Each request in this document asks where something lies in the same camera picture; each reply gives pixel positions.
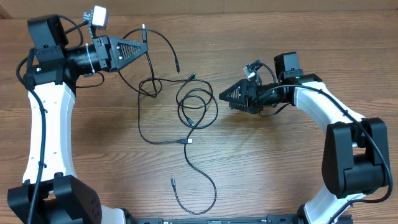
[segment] usb connector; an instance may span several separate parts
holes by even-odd
[[[181,144],[192,144],[192,139],[180,139],[177,142]]]

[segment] wooden surface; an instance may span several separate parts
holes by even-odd
[[[321,77],[342,102],[386,122],[397,180],[397,11],[110,17],[102,34],[123,36],[143,22],[165,34],[180,59],[178,75],[167,44],[149,34],[156,76],[177,79],[196,72],[213,85],[216,96],[244,77],[245,64],[260,58],[272,66],[274,56],[297,51],[306,73]],[[6,195],[8,189],[21,185],[26,168],[30,107],[15,68],[32,41],[25,20],[2,20],[0,27],[0,222],[19,223]],[[71,44],[77,43],[77,34],[69,38]],[[141,35],[132,38],[141,39]],[[123,74],[137,86],[149,76],[146,59],[140,58]],[[264,83],[271,82],[266,72],[261,74]],[[78,84],[99,80],[81,78]],[[166,83],[158,98],[142,99],[147,138],[179,139],[189,132],[176,114],[178,88]],[[205,215],[190,215],[178,206],[170,176],[176,178],[182,203],[194,211],[207,208],[213,200],[211,184],[187,165],[181,145],[154,146],[141,139],[136,103],[137,94],[115,73],[107,74],[103,86],[77,93],[72,119],[75,169],[107,206],[125,207],[137,218],[263,217],[295,213],[323,184],[325,135],[305,113],[290,106],[275,117],[260,118],[230,110],[227,102],[219,101],[217,121],[194,131],[194,144],[188,146],[192,163],[215,181],[217,203]],[[214,109],[210,108],[207,121]],[[194,120],[199,113],[190,112]],[[381,189],[370,197],[384,192]],[[396,223],[397,192],[385,203],[358,204],[349,213],[357,223]]]
[[[95,4],[106,7],[112,16],[398,8],[398,0],[0,0],[0,7],[3,7],[5,12],[4,17],[15,19],[54,13],[80,17],[83,11],[89,11]]]

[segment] table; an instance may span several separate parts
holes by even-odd
[[[111,16],[108,30],[100,34],[122,37],[142,23],[166,35],[180,60],[177,74],[169,46],[148,34],[157,77],[179,79],[196,72],[197,78],[213,85],[216,96],[244,78],[245,64],[261,59],[273,68],[274,56],[296,51],[305,73],[316,73],[343,103],[386,122],[391,169],[398,178],[397,11]],[[33,43],[26,20],[3,19],[0,27],[0,220],[20,223],[7,205],[7,190],[22,183],[29,156],[30,107],[15,69]],[[71,26],[64,22],[64,27]],[[71,45],[78,42],[77,33],[68,38]],[[141,34],[132,38],[141,40]],[[137,86],[150,75],[146,58],[139,58],[123,74]],[[271,82],[268,73],[261,75],[264,83]],[[100,77],[81,77],[78,84],[98,81]],[[179,86],[165,83],[156,99],[142,98],[142,130],[147,138],[179,139],[189,132],[176,113]],[[127,208],[136,218],[263,217],[295,213],[311,200],[323,184],[325,135],[316,124],[292,106],[277,116],[260,118],[230,110],[227,102],[218,103],[216,122],[194,131],[194,144],[187,149],[192,163],[212,177],[218,189],[216,205],[205,215],[194,216],[179,207],[170,176],[177,181],[182,203],[194,211],[212,202],[210,182],[188,166],[182,145],[155,146],[141,139],[137,93],[117,73],[106,74],[101,87],[77,92],[72,151],[79,179],[97,191],[102,204]],[[189,113],[196,119],[201,114]],[[205,121],[214,113],[212,106]],[[385,203],[358,204],[347,213],[357,223],[394,223],[397,210],[395,190]]]

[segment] wooden table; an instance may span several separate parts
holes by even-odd
[[[244,77],[245,64],[260,58],[273,67],[274,56],[297,51],[305,72],[321,77],[342,102],[386,122],[392,173],[398,178],[397,11],[110,17],[108,30],[101,34],[122,37],[142,23],[166,35],[180,60],[177,74],[169,46],[149,34],[157,77],[186,78],[196,72],[213,85],[216,96]],[[25,20],[0,20],[0,27],[0,222],[20,223],[7,205],[7,190],[22,183],[29,155],[30,107],[15,69],[33,43]],[[71,45],[77,37],[70,34]],[[141,34],[132,38],[141,40]],[[146,59],[140,58],[123,74],[137,86],[150,75]],[[261,75],[264,83],[271,82],[268,73]],[[98,81],[99,77],[80,78],[78,84]],[[176,113],[179,86],[165,83],[158,98],[142,98],[147,138],[179,139],[189,132]],[[323,184],[325,135],[316,124],[291,106],[277,116],[260,118],[218,103],[217,121],[194,131],[194,144],[188,147],[190,160],[213,178],[218,189],[216,205],[205,215],[190,215],[179,207],[170,176],[176,178],[182,203],[194,211],[210,205],[211,184],[187,165],[182,145],[155,146],[141,139],[137,93],[117,73],[107,74],[101,87],[77,92],[72,146],[79,179],[97,191],[101,203],[125,207],[137,218],[263,217],[295,213],[311,200]],[[198,119],[201,112],[189,113]],[[213,106],[205,121],[214,113]],[[358,204],[348,213],[357,223],[395,223],[397,211],[395,190],[385,203]]]

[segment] wood grain tabletop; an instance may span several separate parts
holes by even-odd
[[[296,51],[305,73],[316,73],[352,110],[380,117],[388,128],[392,175],[398,178],[398,11],[275,12],[263,14],[110,17],[99,34],[122,37],[142,23],[169,38],[180,60],[175,71],[169,46],[148,34],[155,75],[209,81],[215,96],[244,78],[242,68],[261,59]],[[71,27],[64,22],[64,27]],[[22,184],[30,146],[30,106],[15,76],[17,64],[33,46],[26,20],[0,20],[0,223],[20,223],[7,205],[7,190]],[[85,39],[89,42],[86,29]],[[78,34],[68,35],[74,45]],[[141,40],[141,34],[132,39]],[[145,57],[123,70],[134,86],[150,76]],[[261,70],[264,83],[272,81]],[[289,106],[277,116],[230,110],[218,101],[214,124],[195,130],[187,147],[191,162],[215,182],[218,199],[206,214],[191,215],[176,202],[170,176],[182,203],[206,209],[213,187],[185,162],[183,146],[151,145],[137,130],[137,93],[117,73],[106,73],[97,88],[77,91],[72,116],[72,153],[77,176],[95,189],[101,203],[127,208],[136,218],[264,217],[296,213],[323,185],[325,135],[303,111]],[[79,85],[100,77],[81,77]],[[153,141],[184,138],[189,128],[177,116],[180,84],[164,83],[155,99],[141,98],[141,127]],[[205,87],[190,83],[190,88]],[[193,120],[201,111],[187,111]],[[204,122],[215,115],[210,106]],[[379,189],[369,198],[382,196]],[[347,213],[356,223],[397,223],[398,193],[381,204],[358,204]]]

